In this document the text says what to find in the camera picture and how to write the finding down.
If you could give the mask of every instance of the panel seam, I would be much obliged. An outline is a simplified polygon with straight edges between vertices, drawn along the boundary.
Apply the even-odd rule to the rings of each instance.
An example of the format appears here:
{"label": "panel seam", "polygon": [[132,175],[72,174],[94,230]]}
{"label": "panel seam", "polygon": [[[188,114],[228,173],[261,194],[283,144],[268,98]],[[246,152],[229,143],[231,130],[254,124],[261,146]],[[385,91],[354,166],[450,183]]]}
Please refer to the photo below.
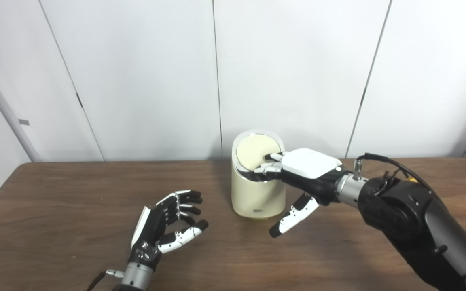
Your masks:
{"label": "panel seam", "polygon": [[354,127],[352,129],[352,133],[350,134],[350,140],[348,141],[348,147],[346,148],[346,154],[344,158],[348,157],[348,152],[350,151],[350,146],[352,145],[352,140],[354,138],[355,128],[357,127],[357,121],[359,120],[359,115],[362,109],[362,103],[364,102],[364,98],[366,97],[366,90],[368,89],[368,84],[370,83],[371,73],[373,72],[373,66],[375,65],[375,59],[377,58],[377,53],[379,52],[379,47],[381,46],[381,40],[384,33],[384,28],[386,28],[386,22],[388,20],[388,15],[390,15],[390,9],[392,7],[393,0],[390,0],[388,4],[388,9],[386,11],[386,16],[384,17],[384,21],[382,23],[381,34],[379,35],[379,40],[377,41],[377,47],[375,48],[375,53],[373,54],[373,59],[370,65],[370,71],[368,72],[368,78],[366,78],[366,84],[364,85],[364,90],[362,91],[361,102],[359,104],[359,109],[357,110],[357,115],[355,116]]}
{"label": "panel seam", "polygon": [[96,139],[95,131],[93,130],[93,127],[91,126],[91,122],[89,121],[89,118],[87,117],[87,112],[85,112],[85,108],[82,105],[82,101],[80,99],[80,95],[78,94],[78,90],[76,90],[76,86],[74,84],[73,78],[71,76],[70,69],[68,68],[68,65],[66,64],[66,59],[64,59],[64,55],[62,54],[61,47],[59,45],[59,42],[57,41],[57,37],[55,36],[55,33],[53,32],[53,28],[51,27],[50,20],[48,19],[48,16],[46,15],[46,11],[44,9],[44,6],[42,5],[41,0],[37,0],[40,5],[40,9],[42,10],[42,14],[44,15],[44,18],[46,19],[46,23],[48,24],[48,28],[50,28],[51,35],[53,36],[53,40],[55,41],[55,45],[57,46],[57,50],[59,50],[59,54],[61,55],[62,62],[64,64],[64,67],[66,68],[66,72],[68,73],[68,77],[70,78],[70,81],[72,83],[74,92],[76,94],[76,98],[78,99],[80,103],[80,107],[82,108],[82,111],[84,112],[85,119],[87,120],[87,124],[89,125],[89,130],[91,130],[91,134],[93,135],[93,138],[96,143],[96,147],[98,147],[98,151],[100,152],[100,156],[102,157],[102,160],[105,162],[105,157],[104,154],[102,153],[102,149],[100,148],[100,144],[98,143],[98,140]]}

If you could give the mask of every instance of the container lid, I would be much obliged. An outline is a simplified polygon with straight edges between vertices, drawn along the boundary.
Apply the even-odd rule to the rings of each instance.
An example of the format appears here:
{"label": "container lid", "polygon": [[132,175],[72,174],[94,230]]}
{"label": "container lid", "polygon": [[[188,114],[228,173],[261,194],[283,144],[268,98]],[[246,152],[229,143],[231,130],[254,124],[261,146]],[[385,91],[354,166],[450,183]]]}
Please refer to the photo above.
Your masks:
{"label": "container lid", "polygon": [[233,167],[242,176],[250,179],[254,169],[264,162],[264,156],[285,151],[282,140],[273,132],[262,129],[244,131],[233,141],[231,159]]}

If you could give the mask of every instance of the cable connector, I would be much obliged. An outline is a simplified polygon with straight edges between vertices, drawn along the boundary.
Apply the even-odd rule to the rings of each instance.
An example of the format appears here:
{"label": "cable connector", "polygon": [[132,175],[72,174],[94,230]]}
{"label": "cable connector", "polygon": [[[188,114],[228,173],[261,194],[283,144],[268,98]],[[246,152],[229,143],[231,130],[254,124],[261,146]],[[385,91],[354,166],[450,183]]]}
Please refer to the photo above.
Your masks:
{"label": "cable connector", "polygon": [[124,272],[113,270],[113,269],[107,269],[107,271],[105,271],[105,274],[121,279],[123,278]]}
{"label": "cable connector", "polygon": [[359,181],[361,179],[361,171],[362,171],[362,160],[355,160],[354,162],[354,180]]}

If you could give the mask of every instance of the black cable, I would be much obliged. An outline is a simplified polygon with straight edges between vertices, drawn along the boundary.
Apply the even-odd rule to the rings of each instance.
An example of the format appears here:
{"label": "black cable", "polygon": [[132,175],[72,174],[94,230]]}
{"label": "black cable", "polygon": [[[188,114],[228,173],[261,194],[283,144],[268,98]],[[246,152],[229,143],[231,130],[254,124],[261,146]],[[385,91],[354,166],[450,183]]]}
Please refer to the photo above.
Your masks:
{"label": "black cable", "polygon": [[96,278],[93,280],[93,282],[91,282],[91,284],[89,284],[89,287],[87,288],[87,291],[91,291],[96,286],[96,284],[98,284],[98,282],[100,282],[100,280],[102,280],[103,277],[105,277],[105,271],[103,271],[102,273],[98,274],[98,276],[96,276]]}
{"label": "black cable", "polygon": [[433,195],[438,197],[438,195],[436,195],[434,190],[431,188],[431,186],[429,186],[429,184],[427,184],[426,181],[424,181],[424,179],[422,179],[419,175],[417,175],[415,172],[413,172],[412,170],[410,170],[409,168],[407,168],[403,164],[400,164],[399,162],[397,162],[395,160],[392,160],[389,157],[376,155],[376,154],[365,153],[364,155],[359,156],[357,158],[357,160],[377,160],[379,162],[386,162],[388,164],[392,164],[395,167],[401,169],[403,172],[406,172],[409,175],[411,175],[411,177],[413,177],[416,181],[418,181],[418,183],[420,183],[422,186],[427,188],[427,190],[429,190],[431,193],[433,193]]}

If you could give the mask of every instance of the black fingertip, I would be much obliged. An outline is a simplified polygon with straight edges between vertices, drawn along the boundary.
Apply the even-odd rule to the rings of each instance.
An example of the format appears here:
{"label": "black fingertip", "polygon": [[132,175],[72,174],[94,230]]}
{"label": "black fingertip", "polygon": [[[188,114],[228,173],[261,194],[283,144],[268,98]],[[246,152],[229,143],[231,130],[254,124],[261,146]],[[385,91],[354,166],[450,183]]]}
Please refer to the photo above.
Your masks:
{"label": "black fingertip", "polygon": [[208,228],[208,226],[210,226],[210,224],[206,221],[206,220],[201,220],[199,221],[198,223],[192,225],[193,227],[197,227],[199,228],[200,230],[204,231],[206,228]]}
{"label": "black fingertip", "polygon": [[195,215],[200,215],[201,214],[201,210],[197,207],[193,207],[189,210],[190,213],[193,213]]}
{"label": "black fingertip", "polygon": [[191,206],[191,207],[181,206],[181,211],[188,212],[188,213],[195,214],[195,215],[201,214],[201,210],[195,206]]}
{"label": "black fingertip", "polygon": [[190,196],[190,197],[200,197],[201,193],[196,190],[190,190],[189,192],[183,193],[181,195]]}
{"label": "black fingertip", "polygon": [[200,204],[200,203],[202,203],[202,198],[200,198],[200,197],[181,197],[181,200],[179,202],[181,204],[187,204],[187,203]]}
{"label": "black fingertip", "polygon": [[179,217],[181,220],[185,221],[186,223],[188,223],[189,225],[194,225],[195,224],[195,220],[191,217],[187,217],[185,215],[181,215]]}
{"label": "black fingertip", "polygon": [[277,238],[278,236],[281,236],[279,221],[269,229],[269,234],[272,238]]}

